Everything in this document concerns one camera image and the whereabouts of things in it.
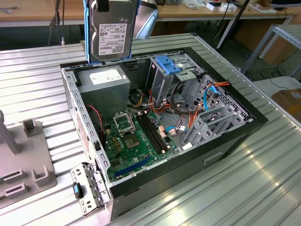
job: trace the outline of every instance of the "blue plastic latch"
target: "blue plastic latch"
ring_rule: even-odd
[[[77,185],[74,186],[75,193],[79,192],[79,187]]]
[[[165,69],[166,74],[180,73],[181,69],[176,67],[171,59],[165,55],[156,56],[158,64]]]

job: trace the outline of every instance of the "blue drive bracket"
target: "blue drive bracket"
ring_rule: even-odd
[[[176,67],[173,61],[165,55],[156,56],[156,61],[163,69],[165,69],[166,74],[176,74],[181,72],[181,69]]]

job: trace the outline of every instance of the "yellow wire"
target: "yellow wire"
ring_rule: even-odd
[[[137,103],[136,105],[134,105],[134,107],[139,107],[142,104],[142,100],[143,100],[143,93],[141,94],[141,98],[139,103]]]

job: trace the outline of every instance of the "power supply label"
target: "power supply label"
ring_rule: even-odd
[[[122,77],[116,69],[113,69],[104,72],[92,73],[90,74],[90,79],[93,85],[97,85],[105,82],[116,81],[122,79]]]
[[[127,24],[99,25],[99,55],[123,53]]]

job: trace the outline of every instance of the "cardboard box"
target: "cardboard box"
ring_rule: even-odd
[[[301,89],[281,90],[272,99],[301,122]]]

